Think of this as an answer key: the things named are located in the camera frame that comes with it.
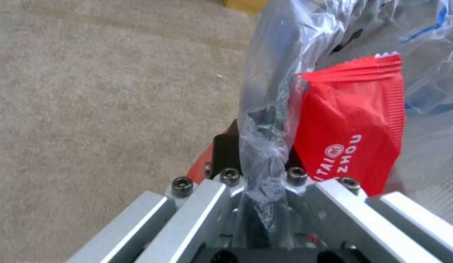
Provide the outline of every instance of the floor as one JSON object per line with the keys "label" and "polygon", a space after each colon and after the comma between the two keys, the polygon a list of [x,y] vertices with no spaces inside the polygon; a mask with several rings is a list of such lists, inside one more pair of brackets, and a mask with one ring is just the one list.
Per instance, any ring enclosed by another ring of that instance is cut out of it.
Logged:
{"label": "floor", "polygon": [[61,262],[237,115],[255,16],[221,0],[0,0],[0,262]]}

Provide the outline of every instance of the hex socket screw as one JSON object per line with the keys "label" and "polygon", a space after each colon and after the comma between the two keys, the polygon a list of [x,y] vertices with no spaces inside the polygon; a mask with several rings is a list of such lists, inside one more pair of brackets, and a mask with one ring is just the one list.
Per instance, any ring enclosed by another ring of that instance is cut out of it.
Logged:
{"label": "hex socket screw", "polygon": [[300,167],[290,167],[287,173],[287,181],[293,185],[303,185],[308,178],[308,173]]}
{"label": "hex socket screw", "polygon": [[361,188],[360,183],[353,178],[340,178],[339,182],[355,195],[358,194],[358,190]]}
{"label": "hex socket screw", "polygon": [[240,183],[240,172],[236,168],[225,168],[220,171],[220,182],[235,186]]}
{"label": "hex socket screw", "polygon": [[171,183],[173,195],[184,198],[193,193],[193,181],[186,176],[176,178]]}

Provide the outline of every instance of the red snack package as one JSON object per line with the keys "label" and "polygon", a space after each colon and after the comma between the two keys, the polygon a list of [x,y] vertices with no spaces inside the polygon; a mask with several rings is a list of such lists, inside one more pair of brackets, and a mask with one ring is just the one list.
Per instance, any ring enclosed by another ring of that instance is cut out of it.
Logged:
{"label": "red snack package", "polygon": [[351,177],[369,196],[382,193],[400,154],[405,120],[399,55],[366,57],[302,73],[295,148],[316,181]]}

